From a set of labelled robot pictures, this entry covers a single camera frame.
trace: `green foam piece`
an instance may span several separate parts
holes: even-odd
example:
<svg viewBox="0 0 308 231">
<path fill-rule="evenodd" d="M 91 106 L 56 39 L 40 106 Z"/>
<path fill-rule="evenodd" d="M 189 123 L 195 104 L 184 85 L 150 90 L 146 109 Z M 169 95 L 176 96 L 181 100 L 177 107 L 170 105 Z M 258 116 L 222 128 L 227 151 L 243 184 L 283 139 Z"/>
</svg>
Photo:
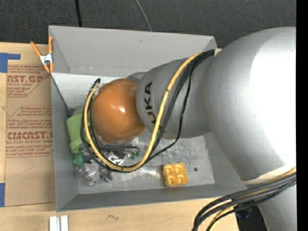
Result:
<svg viewBox="0 0 308 231">
<path fill-rule="evenodd" d="M 79 153 L 79 148 L 82 145 L 80 138 L 81 118 L 82 114 L 77 114 L 66 120 L 68 136 L 69 140 L 71 141 L 69 147 L 71 152 L 74 154 Z"/>
</svg>

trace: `table surface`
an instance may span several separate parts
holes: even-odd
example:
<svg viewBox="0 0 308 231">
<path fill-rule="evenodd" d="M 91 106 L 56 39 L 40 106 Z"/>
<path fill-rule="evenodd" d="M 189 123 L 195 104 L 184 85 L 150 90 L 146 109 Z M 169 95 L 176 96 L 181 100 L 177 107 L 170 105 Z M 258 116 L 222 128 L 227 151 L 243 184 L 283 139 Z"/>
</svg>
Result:
<svg viewBox="0 0 308 231">
<path fill-rule="evenodd" d="M 39 45 L 42 54 L 47 52 L 46 45 Z M 18 64 L 38 64 L 30 44 L 0 43 L 2 53 L 21 53 Z M 0 183 L 5 182 L 5 138 L 6 138 L 6 73 L 0 73 Z M 68 215 L 71 231 L 84 230 L 117 230 L 117 231 L 189 231 L 198 211 L 213 201 L 214 198 L 180 201 L 162 204 L 134 205 L 87 209 L 68 212 L 55 212 L 55 203 L 23 205 L 0 208 L 1 230 L 48 230 L 50 216 Z M 204 222 L 200 230 L 205 230 Z M 228 215 L 214 226 L 214 231 L 238 231 L 235 216 Z"/>
</svg>

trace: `orange clip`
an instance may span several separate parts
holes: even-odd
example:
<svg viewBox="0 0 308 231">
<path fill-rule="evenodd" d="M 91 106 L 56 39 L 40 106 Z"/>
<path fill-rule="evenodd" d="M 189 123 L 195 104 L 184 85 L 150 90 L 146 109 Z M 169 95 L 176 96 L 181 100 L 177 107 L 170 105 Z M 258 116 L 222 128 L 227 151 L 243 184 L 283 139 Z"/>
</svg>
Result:
<svg viewBox="0 0 308 231">
<path fill-rule="evenodd" d="M 32 45 L 35 53 L 40 57 L 42 63 L 44 64 L 44 69 L 46 70 L 47 73 L 53 73 L 54 70 L 54 64 L 52 62 L 52 54 L 53 54 L 53 37 L 49 36 L 49 40 L 48 40 L 48 48 L 49 48 L 49 53 L 46 56 L 42 56 L 42 54 L 40 53 L 38 47 L 36 46 L 36 44 L 34 42 L 30 42 L 30 44 Z M 46 65 L 46 62 L 50 62 L 50 66 L 49 68 Z"/>
</svg>

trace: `gray bin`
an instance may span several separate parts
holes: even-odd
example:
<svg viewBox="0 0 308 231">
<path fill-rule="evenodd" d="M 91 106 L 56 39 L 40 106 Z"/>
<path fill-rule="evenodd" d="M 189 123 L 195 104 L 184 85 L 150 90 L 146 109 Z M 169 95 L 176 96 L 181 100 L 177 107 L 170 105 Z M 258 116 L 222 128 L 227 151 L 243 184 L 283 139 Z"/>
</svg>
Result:
<svg viewBox="0 0 308 231">
<path fill-rule="evenodd" d="M 216 49 L 214 37 L 63 26 L 50 26 L 49 34 L 54 43 L 51 100 L 57 211 L 218 197 L 244 189 L 212 133 L 181 140 L 141 169 L 113 173 L 110 183 L 92 187 L 76 177 L 68 147 L 65 122 L 84 104 L 96 78 L 108 82 Z M 149 136 L 149 131 L 142 134 L 140 143 L 146 144 Z M 162 140 L 161 147 L 169 143 Z M 165 187 L 162 165 L 180 162 L 185 163 L 189 183 Z"/>
</svg>

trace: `yellow lego brick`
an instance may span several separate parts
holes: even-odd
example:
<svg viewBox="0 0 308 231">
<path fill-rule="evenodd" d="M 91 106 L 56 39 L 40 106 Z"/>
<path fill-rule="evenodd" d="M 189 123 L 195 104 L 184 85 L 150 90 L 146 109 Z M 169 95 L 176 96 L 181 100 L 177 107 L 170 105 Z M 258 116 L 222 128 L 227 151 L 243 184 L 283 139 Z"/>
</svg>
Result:
<svg viewBox="0 0 308 231">
<path fill-rule="evenodd" d="M 188 183 L 186 169 L 183 163 L 164 165 L 163 175 L 165 176 L 165 184 L 168 187 L 179 186 Z"/>
</svg>

